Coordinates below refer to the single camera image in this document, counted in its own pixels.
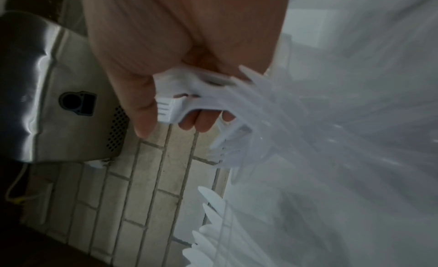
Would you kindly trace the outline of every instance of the human hand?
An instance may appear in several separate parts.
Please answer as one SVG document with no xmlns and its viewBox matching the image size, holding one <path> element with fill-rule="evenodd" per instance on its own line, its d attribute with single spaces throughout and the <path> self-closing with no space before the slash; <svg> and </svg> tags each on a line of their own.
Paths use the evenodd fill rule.
<svg viewBox="0 0 438 267">
<path fill-rule="evenodd" d="M 137 135 L 157 122 L 152 75 L 181 62 L 240 77 L 271 63 L 288 0 L 83 0 L 91 47 Z M 191 112 L 180 123 L 208 131 L 220 112 Z M 223 114 L 225 121 L 233 116 Z"/>
</svg>

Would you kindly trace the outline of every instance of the electrical outlet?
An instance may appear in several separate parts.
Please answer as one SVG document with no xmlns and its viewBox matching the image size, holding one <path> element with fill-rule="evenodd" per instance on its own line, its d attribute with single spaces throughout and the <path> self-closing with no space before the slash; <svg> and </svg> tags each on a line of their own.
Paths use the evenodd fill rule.
<svg viewBox="0 0 438 267">
<path fill-rule="evenodd" d="M 25 214 L 36 224 L 46 223 L 52 190 L 53 182 L 36 175 L 29 177 L 26 196 L 38 195 L 38 198 L 26 201 Z"/>
</svg>

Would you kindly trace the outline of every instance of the electrical cord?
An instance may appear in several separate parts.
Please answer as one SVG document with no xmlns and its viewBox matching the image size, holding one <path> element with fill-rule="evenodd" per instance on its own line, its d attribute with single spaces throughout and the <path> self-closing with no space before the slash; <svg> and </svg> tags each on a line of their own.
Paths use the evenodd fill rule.
<svg viewBox="0 0 438 267">
<path fill-rule="evenodd" d="M 29 164 L 27 164 L 27 163 L 23 164 L 23 166 L 21 167 L 20 172 L 18 173 L 18 176 L 16 177 L 14 182 L 10 185 L 10 187 L 6 190 L 5 200 L 7 202 L 14 203 L 14 204 L 22 204 L 25 201 L 37 199 L 38 197 L 41 196 L 40 194 L 38 194 L 38 195 L 32 195 L 32 196 L 21 196 L 21 197 L 17 197 L 17 198 L 11 198 L 10 197 L 11 191 L 14 189 L 14 187 L 17 185 L 17 183 L 20 181 L 20 179 L 26 173 L 26 170 L 27 170 L 28 167 L 29 167 Z"/>
</svg>

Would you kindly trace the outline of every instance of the metal appliance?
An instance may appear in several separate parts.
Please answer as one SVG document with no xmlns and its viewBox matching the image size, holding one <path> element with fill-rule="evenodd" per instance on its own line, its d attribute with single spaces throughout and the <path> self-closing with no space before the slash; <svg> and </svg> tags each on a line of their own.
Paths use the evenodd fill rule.
<svg viewBox="0 0 438 267">
<path fill-rule="evenodd" d="M 116 157 L 128 121 L 87 38 L 29 13 L 0 17 L 0 155 L 28 163 Z"/>
</svg>

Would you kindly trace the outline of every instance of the perforated vent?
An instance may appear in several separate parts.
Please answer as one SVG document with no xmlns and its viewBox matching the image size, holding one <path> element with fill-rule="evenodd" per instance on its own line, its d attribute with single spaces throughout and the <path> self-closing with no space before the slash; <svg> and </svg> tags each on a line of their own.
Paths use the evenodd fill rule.
<svg viewBox="0 0 438 267">
<path fill-rule="evenodd" d="M 129 118 L 119 106 L 115 109 L 114 119 L 111 124 L 111 132 L 108 137 L 108 144 L 106 145 L 110 151 L 115 151 L 118 147 L 123 145 L 126 130 L 128 129 Z"/>
</svg>

